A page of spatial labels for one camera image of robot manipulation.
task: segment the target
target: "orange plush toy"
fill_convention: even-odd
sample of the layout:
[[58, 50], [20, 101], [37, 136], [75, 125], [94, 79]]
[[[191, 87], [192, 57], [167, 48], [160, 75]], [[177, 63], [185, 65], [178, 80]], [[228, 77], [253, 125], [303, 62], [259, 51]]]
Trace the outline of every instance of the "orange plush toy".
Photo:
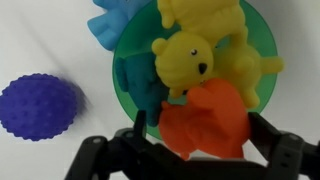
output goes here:
[[185, 160], [199, 149], [221, 158], [243, 158], [250, 137], [246, 108], [237, 90], [211, 79], [187, 93], [184, 106], [162, 103], [159, 130], [165, 144]]

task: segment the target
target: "teal plush toy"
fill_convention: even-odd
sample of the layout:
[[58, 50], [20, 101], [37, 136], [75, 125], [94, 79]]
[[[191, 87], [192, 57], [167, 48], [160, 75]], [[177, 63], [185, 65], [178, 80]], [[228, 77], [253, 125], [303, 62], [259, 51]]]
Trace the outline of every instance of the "teal plush toy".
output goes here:
[[93, 0], [107, 12], [88, 21], [88, 27], [99, 43], [114, 50], [128, 22], [151, 0]]
[[155, 55], [145, 53], [115, 61], [115, 71], [122, 91], [128, 92], [139, 110], [147, 113], [147, 124], [157, 126], [169, 89], [156, 73]]

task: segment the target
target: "bear nose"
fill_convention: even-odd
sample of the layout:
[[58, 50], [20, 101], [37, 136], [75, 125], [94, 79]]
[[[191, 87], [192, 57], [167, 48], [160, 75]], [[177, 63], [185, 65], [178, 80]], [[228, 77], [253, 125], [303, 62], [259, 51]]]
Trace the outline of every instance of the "bear nose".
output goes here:
[[199, 64], [199, 72], [200, 74], [204, 74], [207, 70], [208, 66], [205, 63], [200, 63]]

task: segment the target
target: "rubber toy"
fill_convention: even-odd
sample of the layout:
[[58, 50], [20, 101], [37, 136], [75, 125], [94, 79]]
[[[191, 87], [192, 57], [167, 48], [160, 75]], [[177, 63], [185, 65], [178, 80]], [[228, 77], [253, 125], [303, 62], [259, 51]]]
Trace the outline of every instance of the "rubber toy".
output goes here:
[[118, 40], [134, 15], [151, 0], [93, 0], [107, 12], [88, 21], [88, 27], [99, 43], [114, 50]]
[[224, 37], [241, 39], [245, 14], [239, 0], [158, 0], [162, 26], [171, 28], [176, 22], [181, 30], [204, 37], [214, 48]]
[[241, 97], [229, 82], [210, 79], [188, 91], [184, 106], [162, 105], [162, 139], [183, 159], [196, 149], [221, 158], [243, 158], [250, 124]]
[[39, 141], [61, 134], [73, 123], [76, 113], [75, 92], [51, 75], [20, 77], [0, 96], [2, 126], [25, 140]]
[[147, 113], [147, 124], [157, 126], [162, 111], [161, 102], [167, 100], [169, 89], [155, 70], [153, 53], [116, 59], [115, 70], [122, 91], [129, 92], [135, 105]]
[[178, 98], [184, 90], [201, 85], [213, 71], [213, 54], [209, 43], [196, 34], [179, 31], [168, 40], [152, 43], [156, 54], [156, 71], [170, 88], [170, 96]]
[[256, 87], [264, 74], [281, 72], [284, 62], [280, 57], [261, 57], [246, 43], [236, 42], [215, 50], [214, 76], [228, 80], [241, 95], [247, 108], [260, 104]]

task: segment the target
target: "teddy bear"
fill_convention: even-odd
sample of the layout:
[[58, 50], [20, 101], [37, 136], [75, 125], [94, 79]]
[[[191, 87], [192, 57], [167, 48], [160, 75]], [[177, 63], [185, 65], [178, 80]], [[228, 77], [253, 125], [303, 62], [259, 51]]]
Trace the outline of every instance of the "teddy bear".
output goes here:
[[147, 124], [158, 125], [161, 102], [169, 89], [157, 76], [153, 53], [137, 54], [115, 60], [115, 73], [122, 91], [128, 92], [139, 110], [147, 113]]
[[284, 69], [281, 57], [261, 57], [254, 47], [240, 40], [214, 51], [213, 77], [225, 79], [236, 87], [249, 109], [260, 104], [256, 87], [262, 75], [278, 73]]
[[212, 48], [226, 36], [233, 41], [243, 39], [245, 33], [245, 14], [239, 0], [158, 0], [158, 10], [164, 28], [176, 22], [182, 31], [202, 36]]
[[199, 35], [178, 31], [168, 40], [158, 38], [152, 43], [156, 55], [156, 71], [170, 88], [172, 98], [185, 90], [201, 85], [213, 71], [213, 54], [209, 43]]
[[164, 143], [181, 158], [199, 149], [220, 158], [243, 158], [242, 145], [251, 129], [237, 90], [213, 78], [187, 92], [185, 105], [162, 103], [159, 131]]
[[88, 21], [88, 27], [99, 43], [114, 50], [128, 22], [151, 0], [93, 0], [106, 13]]

